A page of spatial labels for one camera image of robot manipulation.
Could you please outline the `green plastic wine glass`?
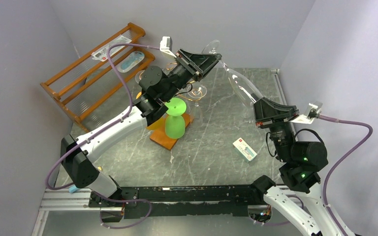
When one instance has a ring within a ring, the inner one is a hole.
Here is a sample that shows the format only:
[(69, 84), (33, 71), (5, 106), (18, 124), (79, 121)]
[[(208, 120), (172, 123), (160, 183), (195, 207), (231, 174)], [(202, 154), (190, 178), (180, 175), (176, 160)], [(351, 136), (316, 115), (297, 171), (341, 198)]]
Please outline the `green plastic wine glass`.
[(181, 138), (186, 129), (186, 123), (183, 114), (186, 112), (187, 105), (184, 100), (174, 97), (169, 102), (166, 102), (168, 110), (167, 118), (165, 120), (165, 133), (171, 139)]

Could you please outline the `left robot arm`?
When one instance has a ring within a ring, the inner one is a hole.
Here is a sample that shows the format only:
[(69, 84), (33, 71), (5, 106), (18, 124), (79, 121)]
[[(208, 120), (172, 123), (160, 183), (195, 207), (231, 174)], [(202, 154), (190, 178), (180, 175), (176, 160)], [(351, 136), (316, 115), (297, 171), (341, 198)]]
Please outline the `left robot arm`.
[(221, 58), (219, 53), (194, 54), (180, 49), (174, 58), (177, 65), (170, 72), (164, 73), (158, 66), (144, 70), (139, 81), (141, 95), (121, 114), (78, 138), (64, 137), (60, 160), (73, 184), (91, 189), (108, 206), (116, 206), (122, 200), (122, 189), (94, 165), (95, 159), (129, 134), (159, 120), (168, 110), (166, 103), (190, 80), (202, 80)]

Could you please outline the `clear wine glass front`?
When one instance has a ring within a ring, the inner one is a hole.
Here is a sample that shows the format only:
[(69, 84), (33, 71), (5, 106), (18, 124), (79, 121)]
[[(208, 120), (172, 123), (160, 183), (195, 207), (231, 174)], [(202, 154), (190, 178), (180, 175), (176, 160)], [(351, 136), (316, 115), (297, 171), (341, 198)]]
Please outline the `clear wine glass front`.
[(220, 60), (220, 64), (226, 71), (234, 93), (246, 108), (252, 110), (254, 103), (263, 97), (262, 93), (250, 79), (230, 68), (222, 59)]

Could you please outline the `clear wine glass back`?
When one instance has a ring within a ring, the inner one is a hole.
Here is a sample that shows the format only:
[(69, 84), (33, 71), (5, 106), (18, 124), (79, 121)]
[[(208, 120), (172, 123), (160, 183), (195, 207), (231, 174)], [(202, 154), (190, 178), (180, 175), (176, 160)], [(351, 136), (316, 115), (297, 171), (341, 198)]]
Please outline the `clear wine glass back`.
[(140, 83), (140, 81), (142, 80), (142, 77), (143, 77), (143, 73), (145, 72), (145, 70), (141, 70), (141, 71), (138, 71), (134, 77), (135, 81), (137, 84)]

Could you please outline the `clear wine glass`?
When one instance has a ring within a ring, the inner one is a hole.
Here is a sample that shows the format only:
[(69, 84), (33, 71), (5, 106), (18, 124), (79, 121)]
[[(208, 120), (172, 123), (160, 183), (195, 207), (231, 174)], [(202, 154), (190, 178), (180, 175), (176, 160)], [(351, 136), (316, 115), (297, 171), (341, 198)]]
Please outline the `clear wine glass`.
[(252, 110), (254, 103), (263, 97), (262, 93), (250, 79), (230, 68), (222, 59), (220, 60), (220, 64), (226, 71), (234, 93), (246, 108)]
[(138, 71), (134, 77), (135, 81), (137, 84), (140, 83), (140, 81), (142, 80), (142, 77), (143, 77), (143, 73), (145, 72), (145, 70), (141, 70), (141, 71)]
[(207, 94), (207, 88), (199, 83), (193, 82), (190, 84), (190, 91), (188, 92), (188, 96), (194, 101), (194, 105), (196, 107), (199, 106), (199, 101)]

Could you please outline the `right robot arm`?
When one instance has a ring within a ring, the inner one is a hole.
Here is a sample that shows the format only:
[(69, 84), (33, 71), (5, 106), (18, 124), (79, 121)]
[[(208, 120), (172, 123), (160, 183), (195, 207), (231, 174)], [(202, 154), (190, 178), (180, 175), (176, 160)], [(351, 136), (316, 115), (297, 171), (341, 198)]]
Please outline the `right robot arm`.
[(297, 141), (292, 123), (311, 124), (321, 114), (322, 103), (308, 104), (304, 114), (296, 106), (278, 104), (265, 97), (253, 104), (256, 126), (268, 129), (276, 158), (283, 162), (279, 171), (283, 183), (301, 200), (299, 207), (267, 176), (252, 184), (251, 198), (279, 211), (304, 236), (353, 236), (336, 210), (327, 202), (326, 188), (318, 172), (328, 165), (327, 149), (321, 137), (317, 141)]

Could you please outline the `orange plastic wine glass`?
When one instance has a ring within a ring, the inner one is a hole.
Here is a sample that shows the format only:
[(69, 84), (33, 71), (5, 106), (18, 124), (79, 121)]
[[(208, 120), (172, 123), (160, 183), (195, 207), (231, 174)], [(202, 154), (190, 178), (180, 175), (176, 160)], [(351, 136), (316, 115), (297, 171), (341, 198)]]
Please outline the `orange plastic wine glass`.
[(160, 105), (157, 101), (142, 91), (138, 93), (133, 104), (139, 111), (141, 111), (141, 116), (145, 118), (147, 129), (156, 130), (161, 126), (166, 111), (164, 105)]

